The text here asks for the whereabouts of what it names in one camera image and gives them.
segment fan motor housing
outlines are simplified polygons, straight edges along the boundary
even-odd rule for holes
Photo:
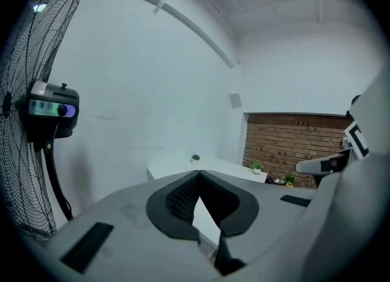
[[[25,128],[28,142],[42,142],[72,135],[79,115],[77,91],[41,81],[33,82],[26,98]]]

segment small plant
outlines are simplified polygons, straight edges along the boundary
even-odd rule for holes
[[[263,169],[263,165],[261,165],[260,162],[254,162],[253,163],[253,168],[254,169]]]
[[[286,175],[285,181],[286,181],[286,183],[290,182],[293,185],[295,182],[295,178],[292,175]]]

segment fan control panel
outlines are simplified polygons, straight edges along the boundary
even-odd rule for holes
[[[76,114],[76,109],[70,104],[30,99],[29,114],[71,118]]]

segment white tabletop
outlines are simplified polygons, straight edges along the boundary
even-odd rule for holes
[[[160,179],[181,172],[195,170],[216,171],[259,183],[264,183],[267,178],[267,173],[262,172],[260,175],[255,175],[253,171],[247,167],[218,158],[201,158],[200,161],[195,163],[191,163],[190,161],[190,157],[181,156],[161,159],[148,166],[148,179]],[[201,199],[198,200],[195,206],[193,225],[215,246],[218,246],[221,231],[214,223]]]

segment black mesh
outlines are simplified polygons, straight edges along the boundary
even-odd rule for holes
[[[44,184],[41,153],[35,153],[27,142],[15,102],[23,99],[35,79],[48,81],[55,54],[78,3],[79,0],[29,0],[0,56],[1,196],[15,225],[39,241],[47,240],[56,231],[55,222]],[[9,104],[5,104],[7,93],[12,96]],[[4,114],[4,107],[9,107],[9,115]]]
[[[189,224],[193,224],[194,210],[199,198],[197,193],[197,177],[179,186],[165,198],[165,205],[169,212]]]

